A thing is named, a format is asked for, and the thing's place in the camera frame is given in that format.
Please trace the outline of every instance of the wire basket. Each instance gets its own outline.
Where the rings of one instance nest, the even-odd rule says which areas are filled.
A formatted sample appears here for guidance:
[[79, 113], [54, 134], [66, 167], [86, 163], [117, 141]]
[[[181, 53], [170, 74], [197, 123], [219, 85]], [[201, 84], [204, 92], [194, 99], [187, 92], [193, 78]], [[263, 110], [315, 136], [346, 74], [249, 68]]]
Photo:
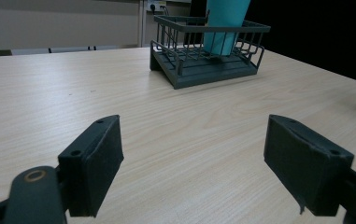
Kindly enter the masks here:
[[[252, 21], [244, 21], [242, 27], [208, 27], [206, 18], [154, 20], [158, 29], [157, 39], [150, 42], [150, 69], [163, 70], [174, 89], [257, 74], [264, 53], [260, 43], [270, 30]], [[227, 38], [234, 44], [226, 45]]]

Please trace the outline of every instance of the power socket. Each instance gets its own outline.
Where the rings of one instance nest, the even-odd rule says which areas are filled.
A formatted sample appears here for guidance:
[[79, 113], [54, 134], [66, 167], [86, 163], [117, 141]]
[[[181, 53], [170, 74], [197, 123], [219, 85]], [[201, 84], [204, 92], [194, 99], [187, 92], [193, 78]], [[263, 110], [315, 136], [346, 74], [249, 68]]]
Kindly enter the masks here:
[[166, 1], [148, 0], [147, 11], [152, 11], [151, 5], [154, 5], [154, 11], [164, 11], [161, 7], [166, 7]]

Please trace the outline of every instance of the basket base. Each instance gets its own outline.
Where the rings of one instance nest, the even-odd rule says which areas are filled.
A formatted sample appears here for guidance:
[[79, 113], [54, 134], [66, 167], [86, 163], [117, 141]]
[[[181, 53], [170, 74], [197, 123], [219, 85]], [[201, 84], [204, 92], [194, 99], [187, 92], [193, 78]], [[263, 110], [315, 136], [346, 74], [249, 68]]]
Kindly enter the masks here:
[[212, 59], [180, 61], [163, 51], [151, 49], [150, 69], [163, 70], [175, 90], [190, 86], [257, 74], [257, 67], [245, 57], [236, 55]]

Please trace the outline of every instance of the light wood tabletop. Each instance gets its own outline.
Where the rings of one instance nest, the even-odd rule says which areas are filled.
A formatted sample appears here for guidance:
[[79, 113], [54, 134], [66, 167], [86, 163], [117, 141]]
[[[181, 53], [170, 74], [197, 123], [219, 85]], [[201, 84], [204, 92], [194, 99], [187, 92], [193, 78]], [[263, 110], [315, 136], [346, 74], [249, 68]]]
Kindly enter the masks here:
[[0, 201], [92, 122], [121, 116], [125, 160], [97, 218], [68, 223], [342, 223], [314, 217], [263, 160], [268, 116], [355, 155], [356, 80], [266, 51], [255, 76], [174, 90], [150, 49], [0, 57]]

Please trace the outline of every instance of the teal object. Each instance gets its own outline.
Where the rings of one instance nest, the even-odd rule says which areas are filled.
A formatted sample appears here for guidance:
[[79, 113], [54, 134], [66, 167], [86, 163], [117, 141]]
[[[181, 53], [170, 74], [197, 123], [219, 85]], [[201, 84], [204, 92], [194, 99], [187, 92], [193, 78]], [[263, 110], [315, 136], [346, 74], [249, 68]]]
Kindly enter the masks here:
[[[207, 0], [206, 12], [209, 11], [207, 26], [241, 27], [249, 3], [250, 0]], [[204, 50], [212, 54], [230, 55], [237, 37], [238, 34], [235, 33], [205, 33]]]

